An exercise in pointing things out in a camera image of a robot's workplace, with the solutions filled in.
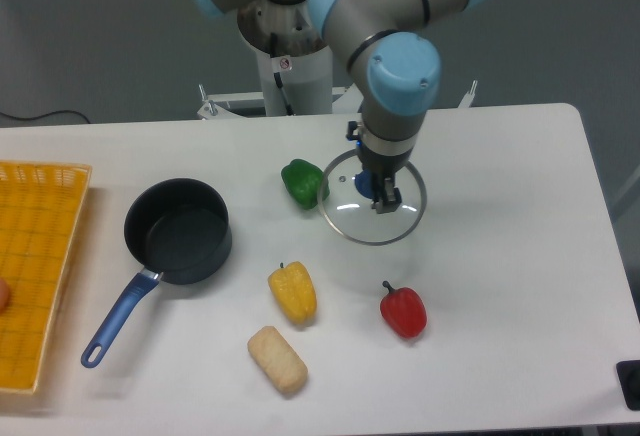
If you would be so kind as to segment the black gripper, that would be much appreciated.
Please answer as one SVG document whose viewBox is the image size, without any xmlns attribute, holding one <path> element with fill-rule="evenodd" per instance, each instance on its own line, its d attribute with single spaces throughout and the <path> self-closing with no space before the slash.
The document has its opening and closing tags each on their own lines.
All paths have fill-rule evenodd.
<svg viewBox="0 0 640 436">
<path fill-rule="evenodd" d="M 395 174 L 405 167 L 416 144 L 416 135 L 388 140 L 375 135 L 363 121 L 347 123 L 346 139 L 356 145 L 356 155 L 369 174 L 373 190 L 372 208 L 377 214 L 395 212 L 402 196 L 395 185 Z"/>
</svg>

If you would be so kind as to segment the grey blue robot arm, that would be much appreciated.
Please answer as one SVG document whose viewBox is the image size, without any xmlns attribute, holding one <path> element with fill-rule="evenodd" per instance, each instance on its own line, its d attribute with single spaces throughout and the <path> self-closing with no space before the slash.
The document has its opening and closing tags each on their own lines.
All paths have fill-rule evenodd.
<svg viewBox="0 0 640 436">
<path fill-rule="evenodd" d="M 271 114 L 328 110 L 330 74 L 313 60 L 326 55 L 341 62 L 363 98 L 362 119 L 350 124 L 347 136 L 368 172 L 360 192 L 378 213 L 400 206 L 396 175 L 408 164 L 439 91 L 440 57 L 420 31 L 484 1 L 195 0 L 213 17 L 236 13 L 257 56 Z"/>
</svg>

